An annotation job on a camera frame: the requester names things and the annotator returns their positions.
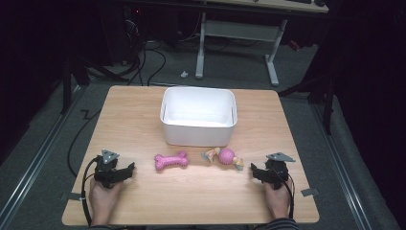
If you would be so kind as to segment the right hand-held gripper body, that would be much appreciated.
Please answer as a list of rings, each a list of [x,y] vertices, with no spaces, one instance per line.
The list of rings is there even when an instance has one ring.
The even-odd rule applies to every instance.
[[[295,162],[295,159],[282,152],[267,155],[264,181],[272,184],[275,190],[278,190],[288,179],[287,162]]]

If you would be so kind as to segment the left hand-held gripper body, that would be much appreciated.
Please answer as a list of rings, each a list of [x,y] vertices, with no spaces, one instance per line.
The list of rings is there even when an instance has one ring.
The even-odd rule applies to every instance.
[[[125,172],[116,169],[118,157],[119,154],[116,152],[108,149],[101,150],[94,177],[104,188],[112,189],[116,183],[123,181],[122,176]]]

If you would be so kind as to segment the pink ball rope toy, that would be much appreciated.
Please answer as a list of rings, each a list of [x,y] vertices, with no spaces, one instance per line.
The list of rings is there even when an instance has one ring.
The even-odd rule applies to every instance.
[[[217,157],[218,161],[223,165],[233,165],[238,171],[244,168],[243,159],[237,157],[235,153],[228,148],[214,148],[201,153],[202,157],[209,162],[213,163],[214,158]]]

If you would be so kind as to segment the pink bone toy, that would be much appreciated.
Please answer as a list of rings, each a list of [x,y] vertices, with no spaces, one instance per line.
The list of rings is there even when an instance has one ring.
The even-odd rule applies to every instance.
[[[174,155],[164,156],[162,154],[156,154],[154,156],[154,161],[155,161],[155,170],[156,171],[161,171],[165,167],[171,166],[171,165],[178,165],[181,167],[186,167],[190,164],[188,154],[183,150],[178,151]]]

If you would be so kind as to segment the white plastic bin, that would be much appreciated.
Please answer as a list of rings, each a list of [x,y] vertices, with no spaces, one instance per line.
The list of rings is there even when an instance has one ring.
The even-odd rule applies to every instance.
[[[163,96],[160,120],[175,146],[225,147],[237,124],[237,102],[228,89],[174,86]]]

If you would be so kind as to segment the person's right hand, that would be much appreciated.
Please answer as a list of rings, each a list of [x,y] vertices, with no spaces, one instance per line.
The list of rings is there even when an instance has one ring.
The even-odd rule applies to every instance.
[[[289,217],[290,192],[285,186],[278,190],[273,189],[270,183],[263,183],[265,191],[266,206],[269,209],[272,219],[281,219]]]

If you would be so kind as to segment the person's left hand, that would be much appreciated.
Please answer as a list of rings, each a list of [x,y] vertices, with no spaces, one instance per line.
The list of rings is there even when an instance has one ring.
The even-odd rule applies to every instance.
[[[91,227],[108,225],[114,213],[123,185],[123,182],[119,182],[113,188],[107,189],[95,179],[90,181],[89,198],[93,215]]]

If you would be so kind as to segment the black metal stand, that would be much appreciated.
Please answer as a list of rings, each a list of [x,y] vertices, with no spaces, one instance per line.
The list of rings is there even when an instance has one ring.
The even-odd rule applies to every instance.
[[[61,113],[66,114],[68,108],[72,103],[72,80],[74,78],[79,86],[88,86],[90,84],[90,77],[87,68],[91,67],[105,77],[114,81],[125,81],[119,74],[115,74],[110,70],[98,65],[96,62],[82,56],[68,57],[63,62],[63,98]]]
[[[329,76],[321,76],[312,80],[304,80],[290,88],[287,88],[278,93],[280,97],[286,97],[294,92],[307,91],[307,101],[310,104],[324,104],[322,115],[322,124],[325,132],[330,135],[331,115],[333,112],[333,95],[335,88],[335,78]]]

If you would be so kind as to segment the dark computer tower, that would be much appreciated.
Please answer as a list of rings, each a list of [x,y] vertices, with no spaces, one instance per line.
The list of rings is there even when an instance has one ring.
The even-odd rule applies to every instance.
[[[140,35],[137,13],[131,6],[112,2],[98,4],[98,10],[111,63],[126,66]]]

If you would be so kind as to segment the white-legged wooden desk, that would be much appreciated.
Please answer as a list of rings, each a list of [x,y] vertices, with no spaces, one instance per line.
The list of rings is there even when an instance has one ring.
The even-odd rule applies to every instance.
[[[202,0],[208,3],[225,4],[226,6],[245,6],[255,10],[273,10],[276,12],[303,12],[303,13],[328,13],[329,8],[324,0]],[[253,41],[271,42],[273,47],[270,53],[264,56],[269,79],[273,86],[279,85],[275,70],[274,58],[279,49],[282,36],[287,24],[284,16],[277,26],[258,23],[232,22],[229,19],[206,18],[206,13],[201,14],[199,50],[196,60],[195,77],[202,79],[204,76],[205,38],[207,36],[235,38]]]

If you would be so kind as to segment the metal floor rail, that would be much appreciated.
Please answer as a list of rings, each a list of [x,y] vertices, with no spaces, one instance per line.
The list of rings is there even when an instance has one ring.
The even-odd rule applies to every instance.
[[[350,176],[340,157],[333,138],[330,134],[327,133],[324,127],[322,109],[319,105],[316,104],[311,104],[310,109],[317,121],[319,129],[323,133],[324,139],[327,143],[328,153],[330,155],[333,168],[346,198],[347,204],[349,205],[354,220],[358,226],[358,229],[372,230],[371,223],[366,215],[363,205],[361,204],[360,197],[355,191],[355,188],[352,184],[352,181],[350,180]]]
[[[72,101],[62,109],[63,91],[59,87],[30,121],[28,129],[0,166],[0,230],[7,230],[51,154],[57,136],[85,86],[70,91]]]

